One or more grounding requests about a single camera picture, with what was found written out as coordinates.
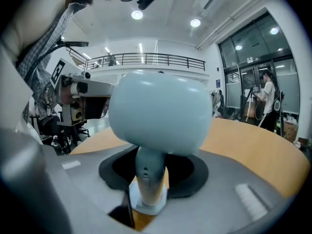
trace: balcony railing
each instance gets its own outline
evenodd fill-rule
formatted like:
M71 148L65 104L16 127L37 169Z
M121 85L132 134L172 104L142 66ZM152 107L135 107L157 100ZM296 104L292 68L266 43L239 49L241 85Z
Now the balcony railing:
M107 55L87 59L72 48L67 48L69 55L76 65L83 70L92 70L100 67L115 65L175 65L185 68L197 68L205 71L205 62L202 60L159 53L124 53Z

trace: light blue hair dryer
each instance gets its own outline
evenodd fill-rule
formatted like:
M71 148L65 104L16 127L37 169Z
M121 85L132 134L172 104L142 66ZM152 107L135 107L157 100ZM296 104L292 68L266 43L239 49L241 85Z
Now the light blue hair dryer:
M130 185L132 207L156 215L166 204L163 178L167 154L189 156L205 140L212 102L198 81L134 71L113 91L109 122L115 135L139 146L137 183Z

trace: woman in white t-shirt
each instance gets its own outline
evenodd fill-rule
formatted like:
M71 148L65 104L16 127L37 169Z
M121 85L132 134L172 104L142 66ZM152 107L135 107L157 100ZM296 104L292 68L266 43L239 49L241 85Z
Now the woman in white t-shirt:
M263 111L263 116L260 124L261 128L267 129L274 132L274 127L276 120L278 118L278 113L273 110L274 95L277 84L272 81L273 74L267 69L262 72L260 79L264 80L265 87L262 95L254 94L260 101L265 101L265 107Z

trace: round table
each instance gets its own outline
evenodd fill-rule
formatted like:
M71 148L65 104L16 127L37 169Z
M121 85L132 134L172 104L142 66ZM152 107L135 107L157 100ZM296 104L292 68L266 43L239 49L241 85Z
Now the round table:
M107 128L86 139L71 155L101 151L127 144ZM310 163L292 143L277 134L246 123L214 118L201 150L241 163L271 184L284 198L299 192ZM165 184L169 186L168 172ZM136 230L153 220L134 211Z

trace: round ceiling light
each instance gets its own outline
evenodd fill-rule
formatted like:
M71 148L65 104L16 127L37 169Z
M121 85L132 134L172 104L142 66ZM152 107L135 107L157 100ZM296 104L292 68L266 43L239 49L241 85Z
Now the round ceiling light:
M270 31L272 35L276 35L278 32L279 32L278 28L272 28Z
M142 11L135 10L134 12L132 12L131 16L135 20L140 20L143 17L143 13L142 13Z
M192 21L191 21L191 26L193 26L193 27L198 27L200 25L200 20L198 20L198 19L193 19Z

